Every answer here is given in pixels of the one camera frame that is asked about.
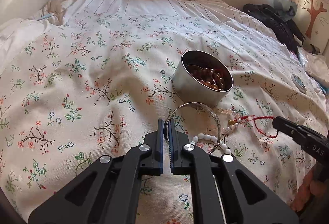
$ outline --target bed sheet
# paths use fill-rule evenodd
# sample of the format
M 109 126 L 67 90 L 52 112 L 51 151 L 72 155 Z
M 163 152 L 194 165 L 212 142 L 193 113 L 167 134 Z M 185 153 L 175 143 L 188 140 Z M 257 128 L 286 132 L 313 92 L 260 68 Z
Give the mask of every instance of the bed sheet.
M 25 220 L 99 156 L 141 144 L 183 103 L 171 79 L 189 49 L 213 54 L 232 73 L 234 87 L 218 108 L 328 132 L 325 97 L 298 61 L 270 29 L 220 0 L 50 0 L 33 19 L 49 13 L 0 27 L 0 186 Z M 228 116 L 216 112 L 226 126 Z M 174 119 L 191 138 L 215 132 L 200 111 Z M 224 140 L 289 202 L 315 161 L 290 137 L 269 138 L 270 122 L 257 126 L 266 136 L 245 123 Z M 164 144 L 164 174 L 143 178 L 136 223 L 193 223 L 189 181 L 170 174 Z

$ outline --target silver bolt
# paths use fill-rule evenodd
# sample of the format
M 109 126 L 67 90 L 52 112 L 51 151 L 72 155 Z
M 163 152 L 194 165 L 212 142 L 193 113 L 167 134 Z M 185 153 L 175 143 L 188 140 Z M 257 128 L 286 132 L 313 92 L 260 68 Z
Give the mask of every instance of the silver bolt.
M 194 145 L 191 145 L 191 144 L 184 145 L 184 149 L 187 151 L 193 151 Z
M 103 155 L 99 160 L 101 163 L 106 164 L 111 161 L 111 157 L 108 155 Z
M 150 149 L 150 147 L 149 147 L 148 145 L 141 145 L 141 146 L 139 147 L 139 149 L 140 149 L 141 151 L 145 152 L 145 151 L 148 151 L 148 150 Z
M 223 160 L 224 160 L 225 162 L 227 162 L 227 163 L 230 163 L 230 162 L 233 161 L 233 156 L 231 156 L 231 155 L 224 155 L 224 156 L 223 156 Z

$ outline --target floral pattern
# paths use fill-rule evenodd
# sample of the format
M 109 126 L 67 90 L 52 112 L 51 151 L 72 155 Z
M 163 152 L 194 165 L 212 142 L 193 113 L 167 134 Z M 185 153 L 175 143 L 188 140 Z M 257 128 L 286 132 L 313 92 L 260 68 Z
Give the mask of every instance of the floral pattern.
M 0 186 L 15 210 L 27 220 L 33 210 L 29 197 L 37 195 L 41 204 L 68 181 L 63 179 L 73 179 L 101 155 L 122 156 L 142 144 L 158 118 L 183 103 L 172 77 L 189 49 L 214 55 L 231 71 L 234 86 L 218 107 L 242 116 L 281 115 L 327 134 L 321 98 L 287 48 L 257 20 L 244 14 L 255 26 L 237 23 L 232 11 L 244 14 L 230 7 L 225 12 L 232 20 L 226 25 L 223 19 L 212 23 L 187 15 L 99 15 L 86 7 L 20 45 L 0 70 Z M 291 73 L 302 79 L 308 95 L 296 89 Z M 190 139 L 215 132 L 204 112 L 182 110 L 173 118 Z M 225 127 L 228 119 L 220 121 Z M 260 119 L 222 139 L 287 202 L 314 160 L 285 135 L 270 134 L 276 134 L 271 121 Z M 198 146 L 212 148 L 202 140 Z M 174 176 L 169 168 L 164 174 L 142 178 L 137 223 L 148 219 L 146 205 L 163 196 L 169 206 L 161 223 L 193 223 L 190 176 Z M 177 210 L 179 215 L 171 215 Z

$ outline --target tree wall decal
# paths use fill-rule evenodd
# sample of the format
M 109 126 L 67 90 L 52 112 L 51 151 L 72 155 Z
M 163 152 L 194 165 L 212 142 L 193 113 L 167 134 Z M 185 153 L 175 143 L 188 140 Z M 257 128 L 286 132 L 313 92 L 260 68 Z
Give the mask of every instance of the tree wall decal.
M 319 17 L 318 15 L 322 12 L 327 12 L 327 9 L 323 7 L 323 3 L 329 3 L 328 0 L 302 0 L 304 2 L 303 5 L 299 5 L 299 8 L 305 9 L 310 13 L 310 24 L 309 27 L 305 33 L 306 36 L 311 38 L 312 35 L 312 29 L 313 25 L 315 23 L 315 20 L 318 19 L 322 25 L 328 24 L 328 20 L 325 17 Z

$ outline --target metal bracelet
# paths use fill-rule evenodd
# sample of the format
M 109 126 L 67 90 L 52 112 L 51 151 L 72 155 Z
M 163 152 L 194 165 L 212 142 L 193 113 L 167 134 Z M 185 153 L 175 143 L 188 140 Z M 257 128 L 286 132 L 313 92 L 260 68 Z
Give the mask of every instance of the metal bracelet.
M 164 131 L 163 131 L 164 140 L 167 142 L 167 144 L 169 144 L 169 140 L 168 140 L 168 136 L 167 136 L 169 121 L 170 121 L 171 117 L 175 114 L 175 112 L 177 110 L 183 108 L 183 107 L 192 107 L 192 108 L 195 108 L 195 109 L 204 110 L 207 113 L 209 113 L 213 117 L 213 119 L 215 120 L 216 125 L 217 125 L 217 130 L 218 130 L 217 143 L 214 145 L 212 150 L 207 153 L 209 155 L 212 154 L 217 149 L 217 147 L 219 146 L 219 141 L 221 139 L 221 125 L 220 125 L 220 121 L 219 121 L 217 115 L 215 114 L 215 112 L 209 106 L 207 106 L 203 103 L 185 103 L 185 104 L 182 104 L 181 106 L 177 107 L 175 110 L 173 110 L 170 113 L 170 115 L 167 117 L 166 121 L 164 122 Z

